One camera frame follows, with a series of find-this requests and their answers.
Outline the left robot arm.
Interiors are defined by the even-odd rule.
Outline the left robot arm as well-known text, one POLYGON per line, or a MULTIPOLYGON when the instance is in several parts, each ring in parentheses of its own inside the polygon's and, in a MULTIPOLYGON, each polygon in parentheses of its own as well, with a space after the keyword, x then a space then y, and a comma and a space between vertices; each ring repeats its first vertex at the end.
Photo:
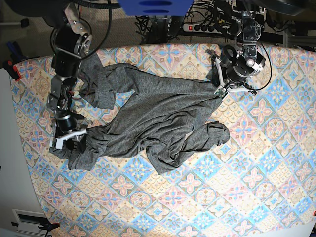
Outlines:
POLYGON ((240 11, 239 14, 240 18, 235 20, 235 45, 224 46, 223 56, 216 53, 211 56, 217 70, 217 77, 213 82, 216 87, 215 94, 222 98, 239 92, 256 95, 265 88, 254 88, 248 84, 248 80, 262 72, 265 67, 266 58, 257 50, 261 28, 250 11, 240 11))

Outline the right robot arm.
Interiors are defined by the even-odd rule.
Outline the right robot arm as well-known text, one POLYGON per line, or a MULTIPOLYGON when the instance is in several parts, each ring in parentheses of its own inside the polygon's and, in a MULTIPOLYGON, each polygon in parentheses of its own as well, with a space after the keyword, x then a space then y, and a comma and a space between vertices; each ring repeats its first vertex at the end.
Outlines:
POLYGON ((85 128, 78 128, 77 121, 84 117, 71 111, 72 89, 82 60, 89 53, 92 34, 82 23, 74 3, 63 9, 65 23, 54 30, 50 37, 55 53, 52 68, 56 75, 51 80, 51 91, 47 98, 47 107, 54 113, 52 125, 54 137, 50 145, 62 148, 63 143, 81 142, 86 136, 85 128))

